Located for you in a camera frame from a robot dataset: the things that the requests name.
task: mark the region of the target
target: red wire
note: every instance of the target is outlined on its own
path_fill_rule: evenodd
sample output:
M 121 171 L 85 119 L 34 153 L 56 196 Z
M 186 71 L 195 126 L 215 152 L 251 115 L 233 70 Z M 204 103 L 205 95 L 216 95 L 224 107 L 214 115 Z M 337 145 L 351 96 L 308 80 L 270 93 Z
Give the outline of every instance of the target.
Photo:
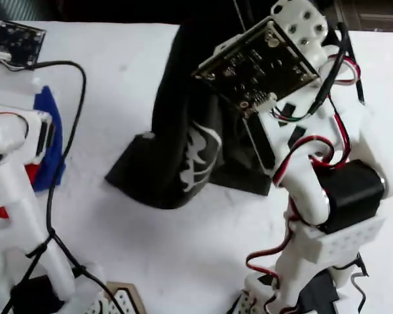
M 332 142 L 329 139 L 326 139 L 325 137 L 319 136 L 319 135 L 310 135 L 310 136 L 306 136 L 302 139 L 299 139 L 293 146 L 293 148 L 291 148 L 290 152 L 288 153 L 288 155 L 284 158 L 283 162 L 281 163 L 281 165 L 278 167 L 278 169 L 276 170 L 276 173 L 274 174 L 274 176 L 272 177 L 272 181 L 275 185 L 277 185 L 280 182 L 280 179 L 282 178 L 282 176 L 284 175 L 287 166 L 288 166 L 288 162 L 290 161 L 290 158 L 292 156 L 292 154 L 302 145 L 307 144 L 308 142 L 312 142 L 312 141 L 321 141 L 323 143 L 325 143 L 326 145 L 328 145 L 329 147 L 331 147 L 333 149 L 333 145 Z M 331 157 L 333 157 L 333 153 L 334 153 L 334 149 L 331 151 L 330 155 Z
M 290 221 L 296 221 L 296 220 L 298 220 L 298 217 L 292 216 L 292 217 L 290 217 L 290 218 L 288 219 L 287 224 L 289 224 Z M 250 254 L 248 255 L 248 257 L 246 257 L 246 266 L 247 266 L 248 268 L 250 268 L 251 270 L 259 271 L 259 272 L 261 272 L 261 273 L 264 273 L 264 274 L 273 276 L 273 277 L 277 280 L 277 282 L 278 282 L 278 284 L 277 284 L 278 287 L 279 287 L 279 280 L 280 280 L 280 278 L 279 278 L 279 276 L 278 276 L 278 274 L 277 274 L 276 272 L 274 272 L 274 271 L 272 271 L 272 270 L 268 270 L 267 268 L 264 268 L 264 267 L 262 267 L 262 266 L 252 265 L 252 264 L 250 263 L 250 261 L 253 260 L 254 258 L 259 258 L 259 257 L 264 257 L 264 256 L 275 255 L 275 254 L 278 254 L 278 253 L 282 252 L 282 251 L 286 248 L 286 246 L 288 245 L 288 243 L 290 242 L 291 237 L 292 237 L 292 235 L 293 235 L 293 232 L 292 232 L 292 230 L 290 229 L 289 226 L 287 227 L 287 229 L 288 229 L 288 233 L 286 234 L 286 236 L 285 236 L 283 242 L 282 242 L 279 246 L 277 246 L 277 247 L 275 247 L 275 248 L 273 248 L 273 249 L 268 249 L 268 250 L 262 250 L 262 251 L 253 252 L 253 253 L 250 253 Z
M 333 54 L 333 55 L 329 56 L 329 58 L 336 58 L 336 57 L 337 57 L 336 54 Z M 345 56 L 343 59 L 345 61 L 349 62 L 351 65 L 353 65 L 355 67 L 355 70 L 356 70 L 356 73 L 357 73 L 357 76 L 358 76 L 358 80 L 360 80 L 361 79 L 361 68 L 360 68 L 360 66 L 354 60 L 349 58 L 348 56 Z M 352 80 L 337 80 L 337 82 L 349 83 L 349 82 L 352 82 Z

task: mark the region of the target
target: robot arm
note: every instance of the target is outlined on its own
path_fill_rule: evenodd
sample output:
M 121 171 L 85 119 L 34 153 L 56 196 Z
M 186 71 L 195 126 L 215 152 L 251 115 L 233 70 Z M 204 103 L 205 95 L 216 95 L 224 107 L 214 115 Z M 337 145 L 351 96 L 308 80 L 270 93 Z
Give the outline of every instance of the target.
M 328 90 L 329 99 L 312 110 L 339 58 L 337 47 L 322 46 L 327 24 L 310 1 L 279 0 L 270 17 L 220 45 L 195 71 L 242 113 L 264 172 L 289 193 L 286 217 L 297 220 L 288 222 L 280 247 L 248 257 L 250 266 L 252 258 L 282 252 L 268 270 L 250 266 L 257 272 L 246 279 L 234 314 L 357 312 L 337 288 L 383 225 L 377 209 L 393 195 L 393 170 L 363 104 L 340 108 Z M 354 84 L 358 67 L 345 54 L 340 61 L 354 79 L 336 80 L 341 67 L 334 81 Z M 336 166 L 317 161 L 334 150 L 343 151 Z

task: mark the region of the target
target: screw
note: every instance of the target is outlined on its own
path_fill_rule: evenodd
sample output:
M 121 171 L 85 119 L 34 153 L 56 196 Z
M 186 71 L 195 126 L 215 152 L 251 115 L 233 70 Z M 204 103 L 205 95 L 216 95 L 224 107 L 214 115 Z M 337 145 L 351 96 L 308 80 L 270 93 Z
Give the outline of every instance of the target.
M 309 40 L 308 40 L 307 38 L 302 38 L 302 39 L 300 39 L 300 44 L 301 44 L 301 45 L 305 46 L 305 45 L 308 44 L 308 43 L 309 43 Z
M 316 30 L 317 33 L 321 33 L 323 32 L 323 30 L 325 30 L 325 27 L 321 24 L 318 24 L 314 29 Z
M 294 34 L 297 31 L 297 25 L 295 25 L 295 24 L 291 25 L 290 28 L 288 29 L 288 31 L 291 34 Z
M 207 80 L 215 80 L 215 74 L 214 73 L 209 73 L 205 76 Z
M 226 77 L 233 77 L 235 75 L 236 75 L 236 71 L 232 67 L 228 67 L 226 68 L 226 70 L 224 70 L 224 76 Z
M 247 101 L 242 101 L 242 102 L 240 103 L 240 108 L 246 109 L 246 108 L 248 108 L 248 107 L 249 107 L 249 103 L 248 103 Z
M 304 13 L 304 15 L 303 15 L 303 18 L 305 20 L 308 20 L 311 17 L 312 17 L 312 13 L 310 11 L 306 11 L 306 13 Z
M 272 37 L 274 35 L 274 31 L 271 28 L 267 30 L 267 37 Z
M 274 38 L 274 37 L 269 38 L 267 40 L 267 42 L 268 42 L 268 47 L 270 47 L 270 48 L 275 48 L 275 47 L 277 47 L 280 44 L 280 41 L 277 38 Z

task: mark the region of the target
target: black cable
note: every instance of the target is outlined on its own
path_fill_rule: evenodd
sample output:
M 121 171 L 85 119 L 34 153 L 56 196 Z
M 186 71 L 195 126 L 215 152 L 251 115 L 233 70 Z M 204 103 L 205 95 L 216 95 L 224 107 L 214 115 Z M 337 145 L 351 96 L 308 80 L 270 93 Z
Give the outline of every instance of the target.
M 365 263 L 364 263 L 364 260 L 362 259 L 361 254 L 358 252 L 358 254 L 356 255 L 356 258 L 352 262 L 350 262 L 347 265 L 342 266 L 342 267 L 335 267 L 334 266 L 333 269 L 335 269 L 335 270 L 347 270 L 351 266 L 357 266 L 357 267 L 359 267 L 361 269 L 360 273 L 353 273 L 351 275 L 351 278 L 350 278 L 351 283 L 354 286 L 354 288 L 356 290 L 358 290 L 358 292 L 362 295 L 362 299 L 361 299 L 360 305 L 358 306 L 358 312 L 361 313 L 361 310 L 362 310 L 362 308 L 363 308 L 363 306 L 365 304 L 365 301 L 367 300 L 367 295 L 361 289 L 361 287 L 355 282 L 355 279 L 359 278 L 359 277 L 369 277 L 367 268 L 365 266 Z
M 65 162 L 65 160 L 67 158 L 67 155 L 68 155 L 68 153 L 69 153 L 69 151 L 71 149 L 71 146 L 73 144 L 74 136 L 75 136 L 75 133 L 76 133 L 76 130 L 77 130 L 77 125 L 79 123 L 79 119 L 80 119 L 81 112 L 82 112 L 82 109 L 83 109 L 84 97 L 86 95 L 86 83 L 87 83 L 87 81 L 86 81 L 86 73 L 85 73 L 84 69 L 78 63 L 75 63 L 73 61 L 65 61 L 65 60 L 40 62 L 40 63 L 37 63 L 37 64 L 32 65 L 32 66 L 21 67 L 21 68 L 9 67 L 5 63 L 3 65 L 6 66 L 6 68 L 8 70 L 14 71 L 14 72 L 19 72 L 19 71 L 23 71 L 23 70 L 42 69 L 44 67 L 52 67 L 52 66 L 55 66 L 55 65 L 70 65 L 70 66 L 76 67 L 81 72 L 82 80 L 83 80 L 79 106 L 77 107 L 77 112 L 76 112 L 76 115 L 75 115 L 73 126 L 71 128 L 71 132 L 70 132 L 70 135 L 69 135 L 67 146 L 64 149 L 64 152 L 62 154 L 62 157 L 60 158 L 60 161 L 58 162 L 57 169 L 56 169 L 56 171 L 55 171 L 55 173 L 54 173 L 54 175 L 52 177 L 51 185 L 50 185 L 50 188 L 49 188 L 49 191 L 48 191 L 47 216 L 46 216 L 46 219 L 47 219 L 47 231 L 48 231 L 48 234 L 49 234 L 49 238 L 44 243 L 39 245 L 38 248 L 36 248 L 34 250 L 34 252 L 35 252 L 36 250 L 41 248 L 41 249 L 39 249 L 37 251 L 37 254 L 35 255 L 35 258 L 33 259 L 33 262 L 29 266 L 27 272 L 25 273 L 25 275 L 24 275 L 23 279 L 20 281 L 20 283 L 24 283 L 27 280 L 29 280 L 29 277 L 31 276 L 33 270 L 35 269 L 36 265 L 38 264 L 39 259 L 42 257 L 42 254 L 46 251 L 47 244 L 50 241 L 50 238 L 52 238 L 53 240 L 55 240 L 57 245 L 61 248 L 63 253 L 67 256 L 67 259 L 74 265 L 74 267 L 77 268 L 80 271 L 80 273 L 82 275 L 84 275 L 86 278 L 89 278 L 90 280 L 95 282 L 97 285 L 99 285 L 109 295 L 111 301 L 114 303 L 114 305 L 118 309 L 119 313 L 124 313 L 124 311 L 122 310 L 122 308 L 119 305 L 118 301 L 115 299 L 115 296 L 113 295 L 113 293 L 105 286 L 105 284 L 103 282 L 101 282 L 96 276 L 94 276 L 90 272 L 88 272 L 86 270 L 86 268 L 84 266 L 82 266 L 76 260 L 76 258 L 72 255 L 72 253 L 69 251 L 69 249 L 63 243 L 63 241 L 60 239 L 60 237 L 58 237 L 58 235 L 55 233 L 54 228 L 52 227 L 52 199 L 54 197 L 54 191 L 55 191 L 55 188 L 56 188 L 56 184 L 57 184 L 57 180 L 58 180 L 58 177 L 59 177 L 59 173 L 62 170 L 64 162 Z M 9 302 L 7 303 L 7 305 L 5 306 L 5 308 L 1 312 L 1 314 L 8 314 L 8 312 L 12 308 L 12 305 L 13 305 L 13 299 L 10 297 Z
M 358 306 L 358 312 L 361 313 L 362 308 L 364 307 L 365 301 L 367 301 L 367 295 L 365 294 L 365 292 L 361 289 L 361 287 L 355 282 L 356 278 L 360 278 L 360 277 L 365 277 L 365 275 L 363 273 L 353 273 L 351 275 L 351 283 L 354 286 L 354 288 L 356 290 L 358 290 L 358 292 L 362 295 L 362 299 L 360 302 L 360 305 Z
M 348 36 L 348 56 L 349 58 L 351 58 L 351 60 L 354 63 L 356 62 L 356 58 L 355 58 L 355 53 L 354 53 L 354 49 L 352 47 L 352 42 L 351 42 L 351 38 Z M 358 100 L 360 100 L 360 103 L 362 103 L 363 105 L 365 105 L 365 99 L 364 99 L 364 90 L 362 88 L 362 82 L 361 82 L 361 77 L 358 78 L 358 81 L 356 82 L 356 93 L 358 95 Z
M 246 7 L 246 17 L 250 23 L 249 28 L 255 25 L 255 18 L 253 17 L 253 10 L 250 4 L 250 0 L 245 0 L 245 7 Z
M 344 25 L 344 23 L 338 23 L 337 27 L 339 31 L 341 31 L 341 42 L 339 43 L 339 51 L 336 55 L 335 62 L 329 72 L 329 75 L 326 77 L 325 81 L 323 82 L 322 86 L 317 93 L 316 99 L 314 100 L 311 108 L 309 109 L 309 113 L 313 114 L 319 109 L 321 105 L 323 105 L 324 101 L 326 100 L 327 96 L 330 93 L 330 90 L 335 83 L 336 77 L 339 74 L 339 70 L 341 69 L 342 63 L 344 61 L 344 57 L 346 55 L 346 51 L 348 49 L 348 29 Z

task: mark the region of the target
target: black wire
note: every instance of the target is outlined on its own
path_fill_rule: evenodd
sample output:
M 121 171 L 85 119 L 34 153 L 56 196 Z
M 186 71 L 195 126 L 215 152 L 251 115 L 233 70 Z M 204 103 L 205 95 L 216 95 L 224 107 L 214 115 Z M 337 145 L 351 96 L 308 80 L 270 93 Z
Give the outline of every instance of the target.
M 349 58 L 352 59 L 352 61 L 354 63 L 357 63 L 356 58 L 355 58 L 354 49 L 353 49 L 352 43 L 351 43 L 351 38 L 349 36 L 348 36 L 348 56 L 349 56 Z M 361 78 L 358 78 L 355 85 L 356 85 L 356 93 L 358 95 L 358 99 L 360 100 L 360 103 L 365 105 L 364 89 L 362 88 Z
M 245 0 L 245 7 L 246 7 L 246 17 L 250 23 L 249 28 L 255 25 L 255 19 L 253 18 L 253 11 L 252 6 L 250 4 L 250 0 Z
M 365 301 L 367 301 L 367 295 L 365 292 L 361 289 L 361 287 L 355 282 L 356 278 L 360 277 L 365 277 L 364 273 L 353 273 L 351 275 L 351 283 L 354 286 L 354 288 L 361 294 L 362 299 L 360 302 L 360 305 L 358 306 L 358 313 L 361 313 L 362 308 L 364 307 Z
M 70 65 L 73 67 L 76 67 L 82 75 L 82 88 L 81 88 L 81 95 L 80 95 L 80 101 L 79 101 L 79 106 L 77 107 L 77 112 L 75 115 L 75 119 L 73 122 L 73 126 L 71 128 L 71 132 L 69 135 L 69 139 L 67 142 L 67 146 L 64 149 L 64 152 L 62 154 L 62 157 L 60 158 L 60 161 L 58 163 L 57 169 L 54 172 L 54 175 L 52 177 L 51 180 L 51 184 L 50 184 L 50 188 L 48 191 L 48 201 L 47 201 L 47 231 L 49 236 L 55 240 L 55 242 L 57 243 L 57 245 L 61 248 L 61 250 L 63 251 L 63 253 L 67 256 L 67 259 L 74 265 L 75 268 L 77 268 L 80 273 L 82 275 L 84 275 L 86 278 L 89 278 L 90 280 L 92 280 L 93 282 L 95 282 L 97 285 L 99 285 L 110 297 L 111 301 L 114 303 L 115 307 L 118 309 L 119 313 L 124 313 L 124 311 L 122 310 L 121 306 L 119 305 L 118 301 L 115 299 L 115 296 L 113 295 L 113 293 L 105 286 L 105 284 L 103 282 L 101 282 L 96 276 L 92 275 L 90 272 L 88 272 L 86 270 L 86 268 L 84 266 L 82 266 L 77 259 L 72 255 L 72 253 L 69 251 L 69 249 L 66 247 L 66 245 L 63 243 L 63 241 L 60 239 L 60 237 L 58 237 L 58 235 L 55 233 L 54 228 L 52 227 L 52 199 L 54 197 L 54 191 L 56 188 L 56 184 L 57 184 L 57 180 L 59 177 L 59 174 L 62 170 L 62 167 L 64 165 L 64 162 L 67 158 L 67 155 L 71 149 L 71 146 L 73 144 L 74 141 L 74 136 L 77 130 L 77 125 L 79 124 L 79 119 L 81 116 L 81 112 L 83 109 L 83 103 L 84 103 L 84 97 L 86 95 L 86 84 L 87 84 L 87 80 L 86 80 L 86 73 L 84 71 L 84 69 L 78 64 L 75 63 L 73 61 L 65 61 L 65 60 L 61 60 L 61 61 L 46 61 L 46 62 L 40 62 L 37 63 L 35 65 L 29 66 L 29 67 L 25 67 L 25 68 L 21 68 L 21 69 L 11 69 L 9 67 L 6 66 L 7 69 L 9 69 L 10 71 L 14 71 L 14 72 L 19 72 L 19 71 L 23 71 L 23 70 L 35 70 L 35 69 L 42 69 L 44 67 L 52 67 L 55 65 Z M 31 276 L 33 270 L 35 269 L 36 265 L 39 262 L 39 259 L 42 257 L 42 254 L 45 252 L 45 250 L 39 251 L 36 255 L 35 258 L 33 260 L 33 262 L 31 263 L 31 265 L 29 266 L 27 272 L 25 273 L 23 279 L 20 281 L 20 283 L 24 283 L 27 280 L 29 280 L 29 277 Z M 10 309 L 12 308 L 14 300 L 12 299 L 12 297 L 10 297 L 9 302 L 7 303 L 7 305 L 5 306 L 4 310 L 1 312 L 1 314 L 7 314 Z
M 323 105 L 324 101 L 329 95 L 330 90 L 333 84 L 335 83 L 336 77 L 339 74 L 339 70 L 341 69 L 346 51 L 348 49 L 348 38 L 349 38 L 348 29 L 346 28 L 344 23 L 338 23 L 337 27 L 339 31 L 341 31 L 341 42 L 339 43 L 339 51 L 336 55 L 335 62 L 329 72 L 329 75 L 326 77 L 325 81 L 320 87 L 316 99 L 314 100 L 314 103 L 309 109 L 310 114 L 315 113 L 317 109 L 319 109 L 319 107 Z

